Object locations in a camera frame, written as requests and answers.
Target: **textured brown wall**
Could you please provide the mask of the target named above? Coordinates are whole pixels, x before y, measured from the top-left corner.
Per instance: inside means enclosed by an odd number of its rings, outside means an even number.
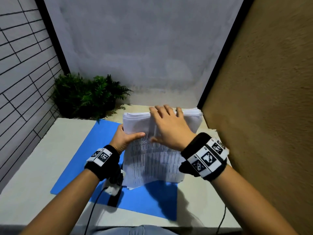
[[[204,104],[234,168],[313,234],[313,0],[255,0]]]

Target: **person's right arm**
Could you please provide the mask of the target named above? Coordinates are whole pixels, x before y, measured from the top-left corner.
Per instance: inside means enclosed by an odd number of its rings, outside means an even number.
[[[168,105],[151,107],[150,112],[161,133],[161,137],[152,138],[152,142],[183,151],[195,138],[196,134],[187,126],[181,108],[177,108],[177,115]],[[248,234],[297,234],[282,215],[230,166],[226,166],[211,184]]]

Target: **person's left arm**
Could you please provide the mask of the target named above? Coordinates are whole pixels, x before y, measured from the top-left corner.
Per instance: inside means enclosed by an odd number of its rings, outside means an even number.
[[[109,178],[119,161],[119,155],[127,145],[142,138],[144,133],[125,134],[123,125],[119,125],[110,142],[116,150],[103,166],[96,168],[94,162],[89,163],[91,169],[84,169],[72,182],[70,182],[41,212],[23,229],[20,235],[66,235],[70,234],[81,213],[83,212],[92,193],[102,177]]]

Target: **black cable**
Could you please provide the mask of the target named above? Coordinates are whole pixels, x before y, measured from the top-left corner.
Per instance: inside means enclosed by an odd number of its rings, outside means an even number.
[[[218,234],[219,229],[220,229],[220,227],[221,227],[221,225],[222,225],[222,223],[223,223],[223,221],[224,221],[225,214],[226,214],[226,205],[225,205],[225,210],[224,210],[224,215],[223,215],[222,221],[221,221],[221,223],[219,224],[219,226],[218,226],[218,228],[217,228],[216,234]]]
[[[87,227],[86,227],[86,230],[85,230],[84,235],[86,235],[86,233],[87,233],[87,229],[88,229],[88,226],[89,226],[89,223],[90,223],[91,215],[92,215],[92,212],[94,211],[94,208],[95,208],[95,206],[96,206],[96,203],[97,203],[98,199],[100,198],[100,195],[102,194],[102,192],[103,192],[105,189],[107,189],[107,187],[104,187],[104,188],[102,189],[102,191],[100,192],[100,194],[99,194],[98,197],[96,198],[96,201],[95,201],[95,203],[94,203],[94,206],[92,206],[92,210],[91,210],[91,213],[90,213],[90,216],[89,216],[89,220],[88,220]]]

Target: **table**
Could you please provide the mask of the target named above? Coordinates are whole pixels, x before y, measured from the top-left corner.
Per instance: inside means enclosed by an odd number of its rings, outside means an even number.
[[[123,105],[106,120],[122,123],[124,112],[147,112],[148,106]],[[50,190],[94,126],[93,120],[58,118],[23,163],[0,195],[0,233],[20,231],[55,195]],[[203,119],[198,130],[218,137]],[[84,230],[93,203],[88,202],[73,234]],[[107,205],[95,206],[89,229],[134,227],[142,224],[171,228],[183,234],[214,234],[224,214],[224,203],[213,186],[191,175],[178,184],[177,221],[137,213]],[[231,213],[226,210],[220,232],[240,231]]]

